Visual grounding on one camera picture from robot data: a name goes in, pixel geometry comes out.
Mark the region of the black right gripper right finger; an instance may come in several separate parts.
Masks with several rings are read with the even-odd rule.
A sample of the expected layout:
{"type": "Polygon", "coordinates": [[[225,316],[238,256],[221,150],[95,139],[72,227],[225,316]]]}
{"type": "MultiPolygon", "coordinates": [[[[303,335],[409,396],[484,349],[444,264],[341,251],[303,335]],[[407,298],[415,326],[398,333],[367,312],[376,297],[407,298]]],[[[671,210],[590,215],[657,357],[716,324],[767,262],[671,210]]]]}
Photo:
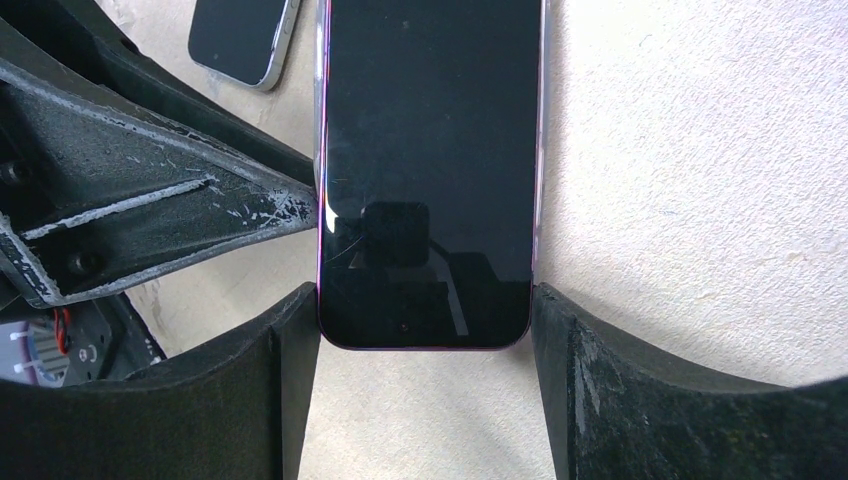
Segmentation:
{"type": "Polygon", "coordinates": [[[719,372],[547,284],[532,343],[560,479],[843,479],[847,382],[787,388],[719,372]]]}

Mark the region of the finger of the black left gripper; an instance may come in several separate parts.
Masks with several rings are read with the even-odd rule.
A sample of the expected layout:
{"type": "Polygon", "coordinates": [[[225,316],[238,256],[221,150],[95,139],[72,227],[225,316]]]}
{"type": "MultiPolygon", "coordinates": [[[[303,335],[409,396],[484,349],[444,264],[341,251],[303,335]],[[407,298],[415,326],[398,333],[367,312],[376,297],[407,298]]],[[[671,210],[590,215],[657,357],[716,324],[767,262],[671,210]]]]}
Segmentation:
{"type": "Polygon", "coordinates": [[[47,56],[1,61],[1,276],[37,308],[313,229],[304,159],[203,104],[203,132],[47,56]]]}
{"type": "Polygon", "coordinates": [[[144,56],[94,1],[1,2],[1,18],[54,59],[127,100],[313,187],[313,161],[144,56]]]}

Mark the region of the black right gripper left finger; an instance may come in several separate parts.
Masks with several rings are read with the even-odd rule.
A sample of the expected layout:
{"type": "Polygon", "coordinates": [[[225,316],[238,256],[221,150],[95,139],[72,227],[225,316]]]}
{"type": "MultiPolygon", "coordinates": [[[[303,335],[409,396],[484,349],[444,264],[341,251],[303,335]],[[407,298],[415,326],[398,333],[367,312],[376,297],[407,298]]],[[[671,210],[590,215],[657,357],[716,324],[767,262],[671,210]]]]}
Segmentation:
{"type": "Polygon", "coordinates": [[[5,479],[294,479],[321,335],[307,282],[121,381],[1,385],[5,479]]]}

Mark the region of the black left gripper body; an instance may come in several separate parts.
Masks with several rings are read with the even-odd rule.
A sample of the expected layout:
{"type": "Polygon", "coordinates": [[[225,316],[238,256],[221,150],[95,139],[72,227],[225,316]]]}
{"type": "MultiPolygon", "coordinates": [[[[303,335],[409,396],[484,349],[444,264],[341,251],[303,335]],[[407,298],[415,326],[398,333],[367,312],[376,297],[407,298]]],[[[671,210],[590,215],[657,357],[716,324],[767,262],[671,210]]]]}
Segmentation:
{"type": "Polygon", "coordinates": [[[128,297],[1,310],[1,378],[45,388],[122,380],[166,359],[128,297]]]}

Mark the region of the black smartphone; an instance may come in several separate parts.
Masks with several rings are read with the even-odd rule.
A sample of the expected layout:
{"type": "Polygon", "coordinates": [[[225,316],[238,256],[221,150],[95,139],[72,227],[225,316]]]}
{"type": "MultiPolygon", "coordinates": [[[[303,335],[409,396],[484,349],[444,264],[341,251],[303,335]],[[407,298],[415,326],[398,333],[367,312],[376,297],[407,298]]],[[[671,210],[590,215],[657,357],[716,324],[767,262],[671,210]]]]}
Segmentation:
{"type": "Polygon", "coordinates": [[[238,84],[269,91],[282,76],[299,0],[197,0],[192,61],[238,84]]]}

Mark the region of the phone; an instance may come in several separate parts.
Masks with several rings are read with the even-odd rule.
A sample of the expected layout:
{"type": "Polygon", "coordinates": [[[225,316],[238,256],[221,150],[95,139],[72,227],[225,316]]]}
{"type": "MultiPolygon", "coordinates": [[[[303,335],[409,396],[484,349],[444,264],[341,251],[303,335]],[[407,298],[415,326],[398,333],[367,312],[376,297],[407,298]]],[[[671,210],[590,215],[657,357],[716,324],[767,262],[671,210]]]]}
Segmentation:
{"type": "Polygon", "coordinates": [[[496,350],[531,322],[546,1],[322,1],[317,315],[349,350],[496,350]]]}

